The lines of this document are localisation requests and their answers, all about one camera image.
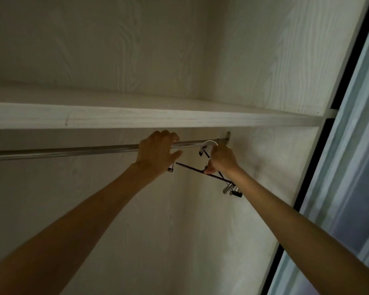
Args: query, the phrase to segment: forearm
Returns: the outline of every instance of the forearm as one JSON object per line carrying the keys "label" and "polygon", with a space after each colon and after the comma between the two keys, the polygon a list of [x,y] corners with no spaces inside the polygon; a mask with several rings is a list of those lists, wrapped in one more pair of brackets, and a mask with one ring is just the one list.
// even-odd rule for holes
{"label": "forearm", "polygon": [[369,268],[241,169],[229,177],[321,294],[369,294]]}
{"label": "forearm", "polygon": [[0,294],[59,294],[120,210],[155,178],[131,165],[0,262]]}

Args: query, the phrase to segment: white shelf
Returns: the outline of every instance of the white shelf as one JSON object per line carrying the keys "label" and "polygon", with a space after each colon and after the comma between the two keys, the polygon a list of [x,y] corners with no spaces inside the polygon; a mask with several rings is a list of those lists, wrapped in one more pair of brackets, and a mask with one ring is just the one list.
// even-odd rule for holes
{"label": "white shelf", "polygon": [[108,91],[0,84],[0,129],[319,126],[322,117]]}

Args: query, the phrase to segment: closet wall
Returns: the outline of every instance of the closet wall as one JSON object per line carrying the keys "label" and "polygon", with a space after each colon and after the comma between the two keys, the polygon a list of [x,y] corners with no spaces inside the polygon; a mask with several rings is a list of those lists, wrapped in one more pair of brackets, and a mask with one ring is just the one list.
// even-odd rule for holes
{"label": "closet wall", "polygon": [[[0,81],[202,98],[322,116],[367,0],[0,0]],[[293,203],[319,128],[225,137]],[[5,130],[0,149],[138,143],[153,129]],[[203,167],[198,149],[181,162]],[[0,162],[0,259],[118,176],[135,153]],[[175,168],[120,213],[65,294],[257,294],[276,239],[245,198]]]}

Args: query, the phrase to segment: closet rod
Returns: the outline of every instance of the closet rod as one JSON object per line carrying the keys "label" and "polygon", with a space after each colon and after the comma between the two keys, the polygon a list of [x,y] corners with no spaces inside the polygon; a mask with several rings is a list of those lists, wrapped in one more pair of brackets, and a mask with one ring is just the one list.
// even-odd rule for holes
{"label": "closet rod", "polygon": [[[187,147],[201,147],[207,140],[175,142],[172,145],[173,149]],[[212,140],[216,143],[228,142],[228,138]],[[108,153],[123,153],[138,151],[138,144],[132,145],[114,145],[114,146],[95,146],[95,147],[78,147],[78,148],[53,148],[53,149],[31,149],[31,150],[7,150],[0,151],[0,160],[15,160],[15,159],[31,159],[31,158],[46,158],[46,157],[64,157],[78,155],[95,155]]]}

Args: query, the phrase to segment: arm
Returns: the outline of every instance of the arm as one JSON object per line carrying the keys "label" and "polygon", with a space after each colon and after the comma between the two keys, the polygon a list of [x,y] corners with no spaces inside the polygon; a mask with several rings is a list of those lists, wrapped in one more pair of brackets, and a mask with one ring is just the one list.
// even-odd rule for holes
{"label": "arm", "polygon": [[123,207],[179,158],[177,140],[154,132],[123,174],[2,260],[0,294],[59,294]]}
{"label": "arm", "polygon": [[205,173],[225,173],[265,221],[290,258],[324,294],[369,294],[369,268],[324,230],[262,187],[236,163],[232,150],[215,147]]}

